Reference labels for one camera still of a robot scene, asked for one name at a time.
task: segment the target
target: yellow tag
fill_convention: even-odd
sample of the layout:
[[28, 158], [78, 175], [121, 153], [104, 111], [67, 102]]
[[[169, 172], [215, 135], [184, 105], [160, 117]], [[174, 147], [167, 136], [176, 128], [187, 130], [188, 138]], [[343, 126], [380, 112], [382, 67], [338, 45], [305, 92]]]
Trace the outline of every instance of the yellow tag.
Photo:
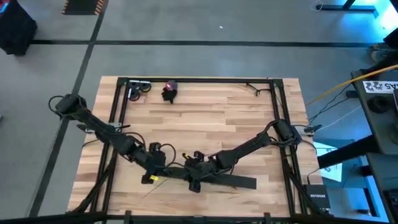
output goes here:
[[151, 175], [149, 178], [152, 179], [152, 180], [159, 180], [159, 178], [157, 176], [154, 176], [154, 175]]

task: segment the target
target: sticker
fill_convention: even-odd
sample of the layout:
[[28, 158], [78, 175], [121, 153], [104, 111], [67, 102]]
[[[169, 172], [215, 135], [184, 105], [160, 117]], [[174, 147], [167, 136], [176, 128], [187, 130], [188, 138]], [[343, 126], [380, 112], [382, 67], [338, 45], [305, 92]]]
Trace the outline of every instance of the sticker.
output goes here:
[[366, 93], [391, 93], [398, 89], [398, 82], [394, 81], [362, 81]]
[[158, 178], [157, 176], [154, 176], [154, 175], [151, 175], [149, 178], [150, 178], [151, 180], [159, 180], [159, 178]]

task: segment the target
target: gray floor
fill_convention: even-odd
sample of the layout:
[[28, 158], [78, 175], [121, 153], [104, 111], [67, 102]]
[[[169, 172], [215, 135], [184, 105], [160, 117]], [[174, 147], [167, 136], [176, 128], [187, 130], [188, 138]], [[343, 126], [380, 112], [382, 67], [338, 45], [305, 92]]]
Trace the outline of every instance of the gray floor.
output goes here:
[[[38, 21], [36, 39], [88, 40], [91, 36], [96, 16], [63, 16], [63, 1], [19, 2]], [[311, 3], [110, 0], [98, 38], [286, 42], [377, 42], [383, 38], [372, 15], [314, 12], [309, 9]], [[85, 45], [33, 45], [25, 57], [0, 53], [0, 114], [4, 115], [0, 122], [0, 179], [4, 180], [0, 219], [27, 214], [58, 127], [47, 100], [72, 90], [85, 50]], [[352, 70], [369, 66], [364, 48], [96, 45], [80, 95], [92, 107], [103, 75], [295, 77], [309, 102], [349, 79]], [[308, 116], [332, 97], [309, 106]], [[314, 123], [330, 124], [358, 105], [357, 100], [348, 100]], [[368, 134], [363, 112], [356, 110], [317, 137], [360, 139]], [[65, 211], [83, 138], [71, 123], [40, 214]]]

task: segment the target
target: wooden table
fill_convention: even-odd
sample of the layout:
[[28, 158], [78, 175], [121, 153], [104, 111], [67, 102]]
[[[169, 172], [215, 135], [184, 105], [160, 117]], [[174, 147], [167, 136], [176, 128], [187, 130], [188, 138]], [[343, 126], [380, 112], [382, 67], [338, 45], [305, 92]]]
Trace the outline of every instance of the wooden table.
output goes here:
[[[99, 85], [93, 114], [103, 121], [109, 118], [116, 80], [117, 77], [103, 77]], [[307, 124], [299, 80], [287, 78], [283, 81], [292, 124]], [[199, 150], [212, 154], [232, 149], [254, 137], [274, 120], [271, 94], [262, 91], [256, 97], [244, 83], [179, 83], [173, 105], [161, 97], [164, 83], [153, 83], [152, 86], [151, 91], [138, 101], [127, 104], [124, 124], [132, 126], [124, 132], [142, 134], [147, 146], [157, 141], [173, 144], [177, 149], [176, 161], [180, 163], [184, 162], [183, 152], [192, 155]], [[269, 88], [268, 84], [254, 86]], [[272, 128], [269, 133], [276, 137]], [[93, 139], [95, 136], [88, 134], [85, 141]], [[69, 210], [75, 208], [94, 185], [101, 150], [99, 141], [83, 148]], [[164, 151], [168, 162], [173, 156], [172, 150], [164, 148]], [[306, 175], [318, 168], [315, 150], [302, 143], [298, 146], [297, 157], [305, 183]], [[131, 210], [135, 215], [261, 217], [264, 212], [269, 212], [272, 217], [289, 217], [279, 148], [274, 146], [242, 158], [234, 169], [236, 175], [255, 177], [256, 190], [202, 183], [201, 192], [196, 194], [188, 190], [187, 182], [166, 177], [153, 185], [142, 185], [144, 173], [145, 170], [137, 164], [118, 158], [109, 214], [122, 215], [125, 210]], [[322, 184], [319, 172], [312, 174], [310, 180], [312, 184]], [[295, 204], [296, 211], [300, 211], [297, 191]]]

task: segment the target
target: yellow cable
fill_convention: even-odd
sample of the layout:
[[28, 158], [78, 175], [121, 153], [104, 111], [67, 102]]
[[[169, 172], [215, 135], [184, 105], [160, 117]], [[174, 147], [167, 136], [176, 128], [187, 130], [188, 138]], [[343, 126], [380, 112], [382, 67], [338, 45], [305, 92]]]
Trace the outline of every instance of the yellow cable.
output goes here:
[[389, 71], [389, 70], [393, 70], [393, 69], [395, 69], [395, 68], [398, 68], [398, 65], [392, 65], [392, 66], [389, 66], [389, 67], [386, 67], [386, 68], [382, 68], [382, 69], [380, 69], [380, 70], [377, 70], [377, 71], [368, 73], [368, 74], [366, 74], [366, 75], [362, 75], [362, 76], [360, 76], [360, 77], [356, 77], [356, 78], [353, 78], [353, 79], [351, 79], [351, 80], [347, 80], [347, 81], [345, 81], [345, 82], [343, 82], [343, 83], [341, 83], [341, 84], [339, 84], [339, 85], [337, 85], [337, 86], [331, 88], [330, 90], [328, 90], [328, 91], [322, 93], [320, 96], [316, 97], [313, 101], [307, 103], [306, 106], [312, 104], [313, 102], [315, 102], [315, 101], [317, 101], [317, 100], [319, 100], [319, 99], [322, 99], [322, 98], [323, 98], [324, 96], [326, 96], [327, 94], [329, 94], [329, 93], [331, 93], [331, 92], [333, 92], [333, 91], [337, 90], [338, 88], [341, 88], [341, 87], [343, 87], [343, 86], [345, 86], [345, 85], [348, 85], [348, 84], [350, 84], [350, 83], [353, 83], [353, 82], [355, 82], [355, 81], [358, 81], [358, 80], [361, 80], [361, 79], [364, 79], [364, 78], [367, 78], [367, 77], [371, 77], [371, 76], [373, 76], [373, 75], [377, 75], [378, 73], [382, 73], [382, 72], [386, 72], [386, 71]]

